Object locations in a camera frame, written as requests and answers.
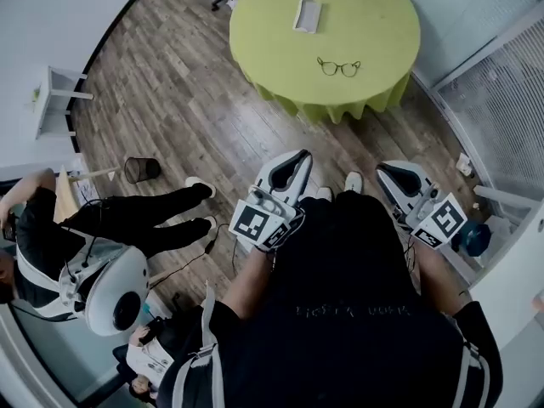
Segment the black wastebasket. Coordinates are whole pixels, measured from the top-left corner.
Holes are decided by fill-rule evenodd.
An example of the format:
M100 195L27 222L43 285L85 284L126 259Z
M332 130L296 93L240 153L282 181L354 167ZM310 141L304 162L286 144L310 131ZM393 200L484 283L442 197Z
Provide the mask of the black wastebasket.
M156 179L161 175L161 165L156 159L129 157L125 161L125 176L130 184Z

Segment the round table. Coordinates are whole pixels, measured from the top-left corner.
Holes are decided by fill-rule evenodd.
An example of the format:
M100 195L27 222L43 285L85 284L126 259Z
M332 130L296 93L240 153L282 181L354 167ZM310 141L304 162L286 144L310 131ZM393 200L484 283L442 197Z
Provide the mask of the round table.
M294 31L300 0L239 0L230 20L230 49L264 99L295 116L344 112L360 119L365 105L397 105L420 42L410 0L315 0L322 3L315 34ZM360 61L354 77L323 73L317 58L341 65Z

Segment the white sneaker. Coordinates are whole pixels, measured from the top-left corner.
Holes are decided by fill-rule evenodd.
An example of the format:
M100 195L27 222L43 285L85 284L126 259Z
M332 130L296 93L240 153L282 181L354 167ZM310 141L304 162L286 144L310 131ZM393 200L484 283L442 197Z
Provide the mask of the white sneaker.
M330 187L320 187L315 194L318 200L327 200L332 202L332 190Z
M205 186L209 187L212 190L212 196L210 196L210 198L213 198L215 194L217 193L217 189L215 189L215 186L213 184L209 184L203 179L198 177L187 177L187 179L185 180L185 187L190 187L193 184L197 184L197 183L204 184Z
M357 192L358 194L363 193L363 177L361 174L352 171L348 174L348 177L346 178L346 184L344 185L344 191L346 190L352 190L353 192Z
M218 221L216 221L213 216L206 216L204 219L210 221L210 224L212 224L210 230L215 230L218 227Z

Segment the wooden floor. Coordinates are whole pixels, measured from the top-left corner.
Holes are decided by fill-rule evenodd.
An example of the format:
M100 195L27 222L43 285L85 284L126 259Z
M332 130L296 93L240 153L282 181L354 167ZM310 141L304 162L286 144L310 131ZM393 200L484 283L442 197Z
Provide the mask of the wooden floor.
M132 185L118 174L97 179L102 196L157 195L184 185L190 175L213 182L215 199L174 218L213 214L229 222L236 201L268 159L306 148L314 155L307 189L343 187L351 170L365 176L366 193L385 201L375 167L407 159L423 165L463 207L473 205L467 182L455 169L460 145L421 89L410 82L402 106L386 113L369 109L360 121L313 125L288 116L262 100L246 81L229 49L230 9L210 11L211 0L138 0L111 34L88 73L84 90L94 101L78 100L72 112L77 140L92 170L120 166L128 156L155 157L163 175ZM208 240L150 261L157 273L199 255ZM233 237L224 227L211 256L157 287L165 302L175 292L182 304L200 302L205 280L225 291L234 273ZM241 250L236 264L243 263Z

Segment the eyeglasses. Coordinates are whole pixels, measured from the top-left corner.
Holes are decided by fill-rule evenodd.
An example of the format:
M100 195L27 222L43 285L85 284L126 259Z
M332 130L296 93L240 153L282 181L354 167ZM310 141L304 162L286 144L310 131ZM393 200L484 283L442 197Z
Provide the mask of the eyeglasses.
M353 77L357 74L357 70L360 67L360 62L357 60L353 64L339 65L334 62L324 62L322 58L317 58L317 63L321 65L321 70L328 76L334 76L338 68L342 71L346 77Z

